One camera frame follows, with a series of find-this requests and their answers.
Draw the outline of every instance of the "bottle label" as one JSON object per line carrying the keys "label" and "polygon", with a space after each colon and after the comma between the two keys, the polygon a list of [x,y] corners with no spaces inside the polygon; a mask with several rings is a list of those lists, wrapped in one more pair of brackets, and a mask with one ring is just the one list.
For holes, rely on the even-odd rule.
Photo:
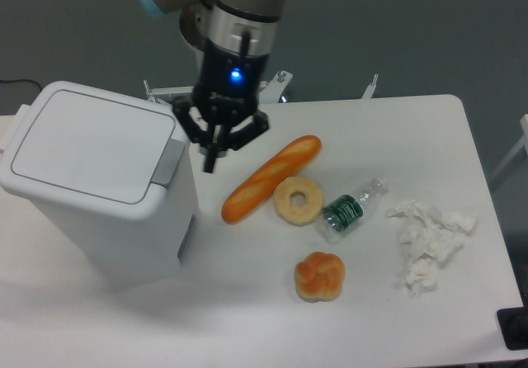
{"label": "bottle label", "polygon": [[352,196],[343,195],[324,208],[339,219],[344,229],[348,228],[354,221],[363,216],[363,209]]}

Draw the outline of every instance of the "blue led light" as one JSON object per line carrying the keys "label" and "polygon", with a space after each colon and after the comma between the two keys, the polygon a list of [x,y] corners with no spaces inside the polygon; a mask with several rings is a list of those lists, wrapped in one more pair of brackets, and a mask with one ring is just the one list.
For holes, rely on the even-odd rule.
{"label": "blue led light", "polygon": [[242,81],[242,74],[240,73],[240,68],[234,68],[231,71],[231,82],[240,83]]}

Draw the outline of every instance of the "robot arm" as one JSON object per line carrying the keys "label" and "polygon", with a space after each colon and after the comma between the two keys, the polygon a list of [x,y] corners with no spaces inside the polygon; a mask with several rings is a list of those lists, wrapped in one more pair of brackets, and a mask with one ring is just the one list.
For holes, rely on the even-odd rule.
{"label": "robot arm", "polygon": [[[191,97],[173,110],[192,142],[205,154],[205,172],[216,158],[240,149],[265,132],[267,116],[258,108],[258,88],[275,39],[285,0],[151,0],[163,12],[197,3],[210,8],[203,39],[204,58]],[[207,122],[201,129],[189,110],[196,106]],[[232,129],[252,117],[242,129]]]}

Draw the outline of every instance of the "crumpled tissue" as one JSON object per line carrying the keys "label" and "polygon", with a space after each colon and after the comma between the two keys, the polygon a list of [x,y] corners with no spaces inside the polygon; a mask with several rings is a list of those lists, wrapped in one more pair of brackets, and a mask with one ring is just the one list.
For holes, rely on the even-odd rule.
{"label": "crumpled tissue", "polygon": [[478,220],[475,213],[444,212],[422,201],[401,204],[388,217],[410,219],[399,242],[407,258],[405,282],[415,295],[436,288],[438,262],[445,262],[464,245],[464,238],[471,234]]}

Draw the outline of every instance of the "water bottle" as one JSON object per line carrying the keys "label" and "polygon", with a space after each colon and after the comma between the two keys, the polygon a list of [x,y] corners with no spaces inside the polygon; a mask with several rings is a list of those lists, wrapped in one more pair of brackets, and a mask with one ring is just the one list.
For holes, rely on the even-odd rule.
{"label": "water bottle", "polygon": [[339,196],[321,210],[315,221],[317,231],[330,244],[339,242],[350,226],[361,218],[365,211],[372,210],[372,205],[386,191],[385,183],[379,178],[374,178],[350,195]]}

